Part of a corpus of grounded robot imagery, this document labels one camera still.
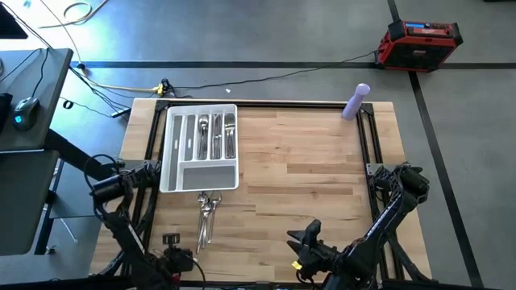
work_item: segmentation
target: white plastic organizer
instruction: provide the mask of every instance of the white plastic organizer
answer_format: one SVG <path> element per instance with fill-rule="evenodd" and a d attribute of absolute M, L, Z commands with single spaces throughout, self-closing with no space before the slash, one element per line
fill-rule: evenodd
<path fill-rule="evenodd" d="M 222 146 L 219 159 L 212 159 L 213 125 L 221 114 Z M 227 115 L 235 116 L 234 158 L 227 158 Z M 206 158 L 199 158 L 199 118 L 208 116 Z M 235 105 L 172 106 L 167 110 L 160 191 L 163 193 L 229 190 L 239 186 L 238 116 Z"/>

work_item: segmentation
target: butcher block tabletop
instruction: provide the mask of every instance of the butcher block tabletop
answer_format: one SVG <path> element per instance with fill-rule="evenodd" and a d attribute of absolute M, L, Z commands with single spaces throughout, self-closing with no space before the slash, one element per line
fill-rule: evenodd
<path fill-rule="evenodd" d="M 121 158 L 144 158 L 155 104 L 156 99 L 134 101 Z M 393 104 L 374 102 L 373 108 L 384 163 L 404 162 Z M 344 121 L 341 113 L 238 108 L 239 187 L 222 192 L 212 244 L 199 255 L 194 254 L 206 280 L 297 282 L 291 266 L 297 256 L 287 246 L 286 231 L 304 230 L 315 218 L 322 222 L 319 237 L 340 251 L 365 234 L 372 219 L 359 133 L 356 120 Z M 154 158 L 164 116 L 160 117 Z M 369 154 L 373 154 L 371 144 Z M 195 252 L 197 197 L 197 193 L 158 196 L 150 251 L 158 255 L 165 248 L 162 235 L 179 233 L 179 247 Z M 420 271 L 431 276 L 417 210 L 405 218 L 397 236 Z M 102 226 L 90 271 L 101 271 L 119 250 L 111 232 Z M 389 273 L 393 273 L 391 263 Z M 325 275 L 318 275 L 316 280 L 321 281 Z M 202 281 L 196 268 L 183 273 L 181 279 Z"/>

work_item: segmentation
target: yellow cable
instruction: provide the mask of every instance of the yellow cable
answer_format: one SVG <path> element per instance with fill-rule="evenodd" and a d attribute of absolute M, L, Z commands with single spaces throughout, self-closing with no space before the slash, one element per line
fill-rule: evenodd
<path fill-rule="evenodd" d="M 72 44 L 73 46 L 75 47 L 75 53 L 77 54 L 77 58 L 79 59 L 79 63 L 82 64 L 82 59 L 81 59 L 81 55 L 79 55 L 79 50 L 77 49 L 77 45 L 75 44 L 75 42 L 73 41 L 73 38 L 72 36 L 69 34 L 68 32 L 68 29 L 66 29 L 66 25 L 69 25 L 69 24 L 74 24 L 74 23 L 77 23 L 77 22 L 81 22 L 81 21 L 86 21 L 88 19 L 90 19 L 104 4 L 106 4 L 106 2 L 108 2 L 109 0 L 104 0 L 93 12 L 90 13 L 90 11 L 88 11 L 88 13 L 85 15 L 85 16 L 82 16 L 80 17 L 78 20 L 75 20 L 75 21 L 72 21 L 72 22 L 68 22 L 68 23 L 62 23 L 59 18 L 57 18 L 57 16 L 54 14 L 54 12 L 47 6 L 47 4 L 43 1 L 43 0 L 40 0 L 41 3 L 47 8 L 47 10 L 52 14 L 54 15 L 54 17 L 56 18 L 56 20 L 60 23 L 59 25 L 55 25 L 55 26 L 52 26 L 52 27 L 63 27 L 64 28 L 64 31 L 66 31 L 66 34 L 68 34 L 68 37 L 70 38 L 70 40 L 72 41 Z M 88 3 L 85 3 L 85 2 L 77 2 L 77 3 L 74 3 L 70 6 L 68 6 L 65 10 L 64 10 L 64 14 L 66 15 L 66 12 L 68 11 L 69 8 L 73 7 L 73 6 L 76 6 L 76 5 L 79 5 L 79 4 L 86 4 L 86 5 L 89 5 L 89 7 L 91 8 L 91 5 L 88 4 Z M 155 87 L 155 88 L 152 88 L 152 89 L 141 89 L 141 88 L 130 88 L 130 87 L 124 87 L 124 86 L 117 86 L 117 85 L 101 85 L 99 83 L 97 83 L 96 81 L 93 81 L 93 80 L 90 80 L 85 72 L 83 71 L 82 72 L 82 77 L 84 77 L 87 81 L 89 81 L 91 83 L 91 85 L 96 85 L 97 87 L 101 87 L 101 88 L 106 88 L 106 89 L 122 89 L 122 90 L 126 90 L 126 91 L 131 91 L 131 92 L 142 92 L 142 93 L 156 93 L 158 91 L 158 87 Z"/>
<path fill-rule="evenodd" d="M 130 88 L 130 87 L 124 87 L 124 86 L 117 86 L 117 85 L 101 85 L 97 83 L 96 81 L 92 81 L 89 79 L 84 73 L 82 73 L 82 77 L 84 77 L 86 80 L 88 80 L 92 85 L 96 85 L 97 87 L 101 88 L 107 88 L 107 89 L 122 89 L 126 91 L 131 92 L 142 92 L 142 93 L 156 93 L 158 91 L 158 87 L 151 88 L 151 89 L 141 89 L 141 88 Z"/>
<path fill-rule="evenodd" d="M 76 3 L 73 3 L 71 5 L 68 5 L 64 11 L 63 11 L 63 17 L 64 19 L 67 21 L 65 23 L 62 23 L 60 21 L 59 24 L 53 24 L 53 25 L 45 25 L 45 26 L 40 26 L 39 28 L 52 28 L 52 27 L 63 27 L 63 26 L 66 26 L 66 25 L 70 25 L 70 24 L 83 24 L 85 23 L 86 21 L 88 21 L 90 18 L 92 18 L 95 13 L 97 13 L 97 11 L 99 11 L 103 6 L 104 4 L 106 4 L 109 0 L 104 0 L 102 1 L 102 3 L 100 3 L 97 8 L 93 9 L 93 7 L 91 6 L 91 4 L 89 3 L 86 3 L 86 2 L 76 2 Z M 79 5 L 87 5 L 88 6 L 88 12 L 86 12 L 86 14 L 82 15 L 81 17 L 79 17 L 78 19 L 76 20 L 68 20 L 66 18 L 66 14 L 68 13 L 68 11 L 72 8 L 72 7 L 75 7 L 75 6 L 79 6 Z"/>

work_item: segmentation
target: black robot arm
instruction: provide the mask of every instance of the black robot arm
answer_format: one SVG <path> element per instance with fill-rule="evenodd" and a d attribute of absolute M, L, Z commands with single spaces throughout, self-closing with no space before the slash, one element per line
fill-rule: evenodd
<path fill-rule="evenodd" d="M 322 288 L 324 289 L 361 289 L 374 283 L 379 251 L 395 232 L 405 216 L 427 199 L 428 180 L 419 173 L 421 168 L 408 164 L 397 166 L 392 172 L 380 167 L 373 177 L 377 190 L 390 193 L 390 203 L 376 219 L 364 237 L 358 238 L 342 252 L 317 240 L 321 222 L 314 220 L 306 230 L 290 230 L 288 235 L 299 242 L 288 241 L 289 246 L 298 254 L 294 263 L 301 280 L 312 280 L 317 272 L 329 271 Z M 418 280 L 429 280 L 410 261 L 402 247 L 394 243 L 394 250 L 402 257 L 402 263 L 411 276 Z"/>
<path fill-rule="evenodd" d="M 123 251 L 123 254 L 118 254 L 111 262 L 113 267 L 108 267 L 101 275 L 112 274 L 123 259 L 131 265 L 131 280 L 138 289 L 178 288 L 178 276 L 183 271 L 191 271 L 194 266 L 192 252 L 174 246 L 179 242 L 179 234 L 164 236 L 164 244 L 168 244 L 169 248 L 164 251 L 163 256 L 157 258 L 143 247 L 139 238 L 142 226 L 135 229 L 131 223 L 129 205 L 133 188 L 148 187 L 158 180 L 159 166 L 154 168 L 150 163 L 145 163 L 139 168 L 121 171 L 96 183 L 91 193 L 95 215 L 113 233 L 113 238 Z M 117 209 L 108 213 L 105 204 L 119 197 L 123 199 Z"/>

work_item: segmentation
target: gray floor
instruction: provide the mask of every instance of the gray floor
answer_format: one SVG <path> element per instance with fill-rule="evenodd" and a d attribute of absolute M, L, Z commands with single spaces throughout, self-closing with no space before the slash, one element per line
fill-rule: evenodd
<path fill-rule="evenodd" d="M 512 33 L 516 25 L 515 2 L 398 0 L 397 3 L 401 17 L 407 20 L 458 22 L 464 44 L 449 62 L 516 61 L 511 49 L 516 45 L 516 34 Z M 19 3 L 13 8 L 20 10 L 21 15 L 30 15 L 40 8 L 38 2 L 32 4 L 28 10 Z M 375 49 L 389 21 L 386 3 L 372 0 L 154 0 L 132 1 L 131 5 L 110 1 L 88 23 L 69 30 L 75 36 L 83 60 L 333 61 Z M 42 34 L 56 47 L 70 47 L 60 28 Z M 28 40 L 10 41 L 9 45 L 10 49 L 28 49 L 38 44 Z M 92 70 L 92 78 L 114 85 L 153 87 L 167 77 L 174 85 L 182 86 L 291 71 L 98 68 Z M 516 72 L 440 70 L 419 77 L 485 285 L 510 289 L 511 278 L 516 275 L 513 248 L 516 234 L 510 222 L 516 208 L 510 183 L 513 175 L 510 165 L 514 164 L 510 149 L 516 143 L 511 126 L 514 122 L 511 105 L 516 104 Z M 420 206 L 419 213 L 433 276 L 446 283 L 467 285 L 468 276 L 406 72 L 331 69 L 277 81 L 180 93 L 195 98 L 343 101 L 359 82 L 372 86 L 369 101 L 394 102 L 406 157 L 423 166 L 431 180 L 429 200 Z M 62 96 L 110 113 L 74 76 L 68 76 Z M 131 99 L 112 98 L 131 104 Z M 83 119 L 89 123 L 79 127 L 77 124 Z M 103 152 L 117 156 L 124 125 L 123 121 L 74 107 L 58 110 L 52 128 L 90 154 Z M 67 170 L 64 176 L 67 178 L 58 190 L 60 200 L 54 214 L 80 216 L 67 219 L 74 234 L 81 236 L 80 242 L 73 244 L 65 228 L 56 221 L 52 240 L 59 243 L 58 255 L 0 257 L 0 283 L 87 275 L 99 224 L 91 217 L 83 217 L 91 214 L 91 205 L 80 174 Z"/>

